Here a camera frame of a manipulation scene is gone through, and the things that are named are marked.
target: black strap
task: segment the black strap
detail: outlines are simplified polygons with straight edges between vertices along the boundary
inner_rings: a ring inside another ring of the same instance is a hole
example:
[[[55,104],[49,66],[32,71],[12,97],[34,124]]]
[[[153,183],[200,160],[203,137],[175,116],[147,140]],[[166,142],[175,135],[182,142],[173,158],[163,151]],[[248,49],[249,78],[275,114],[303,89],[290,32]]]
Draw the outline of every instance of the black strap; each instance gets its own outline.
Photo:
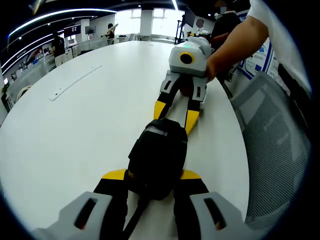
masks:
[[[133,233],[135,227],[137,226],[139,219],[148,206],[150,200],[148,198],[141,197],[138,201],[138,206],[134,211],[133,216],[131,217],[130,221],[126,225],[125,229],[123,230],[122,240],[128,240]]]

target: poster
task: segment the poster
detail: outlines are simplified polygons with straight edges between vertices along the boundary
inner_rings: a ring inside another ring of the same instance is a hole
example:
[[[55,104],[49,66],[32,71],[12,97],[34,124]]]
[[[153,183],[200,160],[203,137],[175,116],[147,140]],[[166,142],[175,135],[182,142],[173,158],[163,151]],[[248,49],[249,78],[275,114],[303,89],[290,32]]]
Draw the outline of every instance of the poster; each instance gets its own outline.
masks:
[[[248,12],[245,12],[245,11],[237,13],[242,22],[246,19],[247,13]],[[276,62],[276,60],[274,61],[274,50],[273,50],[272,45],[270,43],[270,39],[267,38],[266,41],[263,43],[263,45],[260,47],[260,49],[257,52],[255,52],[252,56],[243,60],[239,64],[238,69],[248,79],[252,79],[254,77],[254,75],[259,71],[263,71],[267,74],[269,72],[270,76],[271,76],[271,75],[275,74],[275,68],[276,68],[276,72],[278,73],[278,66],[276,66],[276,65],[277,65],[277,62]]]

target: hand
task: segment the hand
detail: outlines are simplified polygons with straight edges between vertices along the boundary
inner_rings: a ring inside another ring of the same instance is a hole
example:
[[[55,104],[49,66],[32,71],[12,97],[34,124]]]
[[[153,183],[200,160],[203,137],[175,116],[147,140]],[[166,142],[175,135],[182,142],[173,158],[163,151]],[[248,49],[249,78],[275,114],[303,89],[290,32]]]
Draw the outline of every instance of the hand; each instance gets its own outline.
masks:
[[[209,58],[206,62],[206,70],[205,70],[205,75],[208,77],[207,82],[211,82],[215,77],[216,77],[216,67],[215,63]]]

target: monitor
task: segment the monitor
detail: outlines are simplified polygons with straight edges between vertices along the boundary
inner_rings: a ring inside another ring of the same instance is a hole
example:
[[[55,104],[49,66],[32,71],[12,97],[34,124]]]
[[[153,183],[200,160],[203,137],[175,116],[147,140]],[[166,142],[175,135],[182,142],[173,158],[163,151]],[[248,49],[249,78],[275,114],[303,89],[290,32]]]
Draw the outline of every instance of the monitor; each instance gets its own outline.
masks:
[[[95,34],[96,26],[85,26],[85,34]]]
[[[184,22],[193,28],[195,18],[196,18],[196,15],[190,10],[190,8],[187,7],[184,12]]]
[[[68,40],[68,42],[69,42],[69,45],[75,44],[75,40],[74,39]]]

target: white table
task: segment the white table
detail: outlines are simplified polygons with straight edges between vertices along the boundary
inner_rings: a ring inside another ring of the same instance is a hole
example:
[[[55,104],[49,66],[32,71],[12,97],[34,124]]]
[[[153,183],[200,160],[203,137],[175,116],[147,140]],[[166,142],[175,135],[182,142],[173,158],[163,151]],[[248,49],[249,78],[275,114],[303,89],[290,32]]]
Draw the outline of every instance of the white table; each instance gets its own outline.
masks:
[[[166,39],[166,38],[152,38],[152,42],[164,43],[164,44],[175,44],[175,40]]]
[[[49,72],[16,103],[0,128],[0,177],[7,201],[28,230],[48,227],[61,208],[92,192],[101,176],[128,166],[135,141],[153,119],[172,47],[129,41],[88,52]],[[49,100],[65,83],[100,65]],[[188,99],[179,93],[176,98],[169,118],[184,124]],[[239,208],[245,219],[245,145],[217,80],[207,86],[184,168],[201,175],[208,189]],[[137,200],[129,194],[128,218]],[[152,201],[130,239],[176,239],[173,203],[172,195]]]

